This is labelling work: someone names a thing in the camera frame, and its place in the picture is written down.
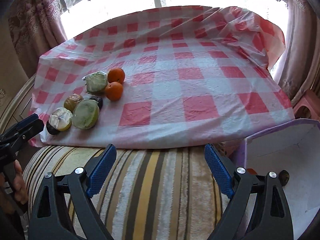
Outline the person's left hand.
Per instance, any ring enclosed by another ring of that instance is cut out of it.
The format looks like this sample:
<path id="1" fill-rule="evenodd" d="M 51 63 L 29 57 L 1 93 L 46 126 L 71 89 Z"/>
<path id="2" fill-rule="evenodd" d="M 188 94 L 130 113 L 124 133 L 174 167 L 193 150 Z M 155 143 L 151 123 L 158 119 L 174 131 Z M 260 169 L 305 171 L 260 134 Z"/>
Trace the person's left hand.
<path id="1" fill-rule="evenodd" d="M 28 201 L 28 193 L 22 176 L 22 168 L 18 160 L 15 160 L 14 168 L 16 172 L 16 177 L 13 182 L 13 186 L 16 190 L 15 199 L 21 204 L 25 204 Z"/>

